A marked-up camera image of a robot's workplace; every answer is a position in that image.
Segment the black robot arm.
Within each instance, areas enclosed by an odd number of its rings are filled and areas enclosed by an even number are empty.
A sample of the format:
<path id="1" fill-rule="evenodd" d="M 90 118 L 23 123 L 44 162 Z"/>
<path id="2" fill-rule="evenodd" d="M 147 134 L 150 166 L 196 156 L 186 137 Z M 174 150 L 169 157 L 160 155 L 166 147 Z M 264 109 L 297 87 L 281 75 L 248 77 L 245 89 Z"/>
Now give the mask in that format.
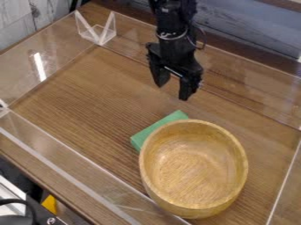
<path id="1" fill-rule="evenodd" d="M 186 101 L 202 83 L 204 68 L 196 59 L 198 27 L 197 0 L 149 0 L 157 19 L 158 42 L 149 42 L 147 59 L 154 83 L 162 87 L 174 74 L 180 78 L 180 99 Z"/>

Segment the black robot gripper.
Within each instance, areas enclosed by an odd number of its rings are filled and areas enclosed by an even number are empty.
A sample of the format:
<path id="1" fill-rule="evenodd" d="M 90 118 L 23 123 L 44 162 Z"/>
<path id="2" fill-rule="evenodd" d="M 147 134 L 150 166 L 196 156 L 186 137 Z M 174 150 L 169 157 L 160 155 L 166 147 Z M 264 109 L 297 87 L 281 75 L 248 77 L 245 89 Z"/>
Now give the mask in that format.
<path id="1" fill-rule="evenodd" d="M 202 82 L 204 68 L 196 59 L 196 41 L 190 36 L 176 40 L 149 42 L 147 59 L 154 83 L 162 87 L 170 80 L 170 72 L 178 73 L 180 99 L 188 101 Z"/>

